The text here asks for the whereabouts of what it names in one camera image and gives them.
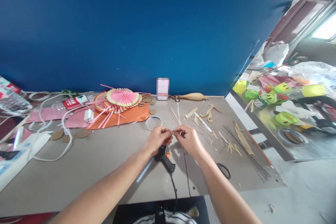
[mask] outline orange paper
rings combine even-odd
[[[96,116],[99,115],[100,113],[95,111],[94,114],[95,114],[94,117],[96,118]],[[93,130],[93,129],[98,130],[99,125],[104,121],[104,119],[108,115],[109,113],[102,114],[90,128],[86,128],[86,129],[87,130]],[[136,107],[130,108],[126,110],[125,112],[122,112],[121,115],[123,115],[126,119],[120,117],[120,124],[124,124],[128,122],[131,123],[134,121],[146,121],[147,118],[149,117],[149,103],[146,103],[144,107],[136,106]],[[119,117],[119,114],[113,114],[110,117],[107,124],[105,125],[105,128],[117,125],[118,117]]]

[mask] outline forearm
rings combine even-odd
[[[101,224],[150,158],[151,155],[143,150],[134,153],[116,170],[71,202],[55,217],[52,223]]]
[[[261,223],[206,151],[195,159],[202,170],[212,204],[221,223]]]

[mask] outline thin wire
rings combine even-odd
[[[171,182],[173,183],[173,187],[174,187],[174,192],[175,192],[175,206],[174,206],[174,213],[176,212],[176,206],[177,206],[177,193],[176,193],[176,188],[175,188],[175,183],[173,180],[173,174],[169,173],[170,177],[171,177]]]

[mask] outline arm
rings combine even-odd
[[[79,195],[51,223],[103,223],[159,147],[172,142],[172,135],[165,127],[154,128],[139,151]]]
[[[220,223],[261,223],[238,191],[204,149],[196,131],[182,125],[173,130],[177,140],[199,164]]]

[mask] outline hand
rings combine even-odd
[[[186,125],[178,126],[173,130],[174,136],[182,144],[183,148],[194,158],[206,151],[198,138],[196,130]]]
[[[173,132],[166,127],[155,127],[149,134],[142,150],[154,157],[161,145],[170,145],[173,139]]]

